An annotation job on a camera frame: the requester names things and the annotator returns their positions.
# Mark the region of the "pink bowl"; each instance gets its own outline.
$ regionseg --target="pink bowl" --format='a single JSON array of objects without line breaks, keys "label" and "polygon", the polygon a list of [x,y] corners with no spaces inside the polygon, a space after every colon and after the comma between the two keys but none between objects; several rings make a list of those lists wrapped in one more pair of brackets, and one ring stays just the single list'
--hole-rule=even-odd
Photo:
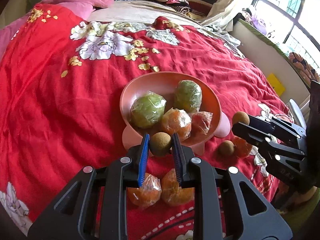
[{"label": "pink bowl", "polygon": [[120,111],[122,118],[127,125],[122,134],[122,143],[125,149],[138,145],[142,141],[144,133],[150,136],[160,132],[159,125],[156,124],[150,129],[141,129],[130,124],[130,109],[133,102],[144,96],[149,91],[163,96],[167,100],[165,112],[173,106],[173,95],[175,88],[181,80],[192,80],[196,82],[202,90],[202,104],[200,111],[213,113],[211,128],[207,135],[192,134],[181,144],[189,146],[198,155],[204,153],[204,143],[212,136],[219,138],[225,137],[230,132],[230,122],[227,116],[221,111],[219,100],[212,89],[200,79],[190,75],[176,72],[154,72],[139,76],[130,81],[123,89],[120,98]]}]

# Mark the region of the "plastic bag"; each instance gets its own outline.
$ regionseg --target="plastic bag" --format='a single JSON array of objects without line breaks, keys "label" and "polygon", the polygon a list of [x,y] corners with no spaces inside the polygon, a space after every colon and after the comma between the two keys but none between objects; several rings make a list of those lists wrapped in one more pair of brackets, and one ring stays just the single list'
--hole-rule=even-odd
[{"label": "plastic bag", "polygon": [[167,101],[154,92],[137,98],[131,106],[131,120],[140,128],[149,128],[159,122]]},{"label": "plastic bag", "polygon": [[161,119],[161,129],[170,136],[177,133],[184,141],[190,136],[191,118],[186,111],[171,108]]},{"label": "plastic bag", "polygon": [[212,113],[205,111],[190,114],[192,133],[207,135],[210,130],[212,115]]},{"label": "plastic bag", "polygon": [[169,171],[161,180],[161,198],[170,206],[184,205],[195,198],[194,188],[181,188],[175,169]]},{"label": "plastic bag", "polygon": [[191,81],[182,80],[174,92],[174,108],[183,109],[187,113],[198,112],[202,102],[201,87]]},{"label": "plastic bag", "polygon": [[152,206],[161,196],[160,180],[146,173],[142,186],[140,188],[127,188],[127,195],[134,205],[142,209]]}]

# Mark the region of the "yellow sticky note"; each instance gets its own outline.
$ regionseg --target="yellow sticky note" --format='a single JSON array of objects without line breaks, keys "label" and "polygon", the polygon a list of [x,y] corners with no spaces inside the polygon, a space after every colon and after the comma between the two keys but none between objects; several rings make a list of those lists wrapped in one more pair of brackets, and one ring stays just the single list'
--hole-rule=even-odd
[{"label": "yellow sticky note", "polygon": [[276,78],[276,76],[271,73],[268,77],[267,80],[269,84],[272,86],[274,91],[277,93],[277,95],[280,97],[283,92],[285,91],[284,86],[280,83],[280,81]]}]

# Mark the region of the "floral cloth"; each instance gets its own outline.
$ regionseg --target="floral cloth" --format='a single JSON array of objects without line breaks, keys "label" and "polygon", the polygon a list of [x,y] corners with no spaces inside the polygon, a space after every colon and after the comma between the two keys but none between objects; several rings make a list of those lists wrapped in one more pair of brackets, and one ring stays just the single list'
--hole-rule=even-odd
[{"label": "floral cloth", "polygon": [[[59,5],[36,5],[0,63],[0,200],[12,220],[26,234],[84,166],[101,168],[126,155],[119,101],[142,74],[201,79],[230,120],[237,111],[284,116],[287,108],[262,72],[224,44],[164,17],[151,25],[86,22]],[[278,180],[264,177],[258,153],[217,155],[232,136],[210,139],[202,158],[222,169],[237,166],[271,200]],[[172,156],[148,159],[147,172],[160,179],[172,168]],[[169,207],[158,201],[142,211],[128,201],[129,240],[190,239],[193,217],[193,202]]]}]

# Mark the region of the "window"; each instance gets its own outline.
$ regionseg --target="window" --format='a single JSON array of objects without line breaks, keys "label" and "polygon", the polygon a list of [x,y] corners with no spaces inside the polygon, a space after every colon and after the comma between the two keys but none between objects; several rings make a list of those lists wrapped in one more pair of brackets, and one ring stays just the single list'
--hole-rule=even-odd
[{"label": "window", "polygon": [[275,29],[271,40],[285,43],[320,73],[320,32],[314,0],[253,0],[257,12]]}]

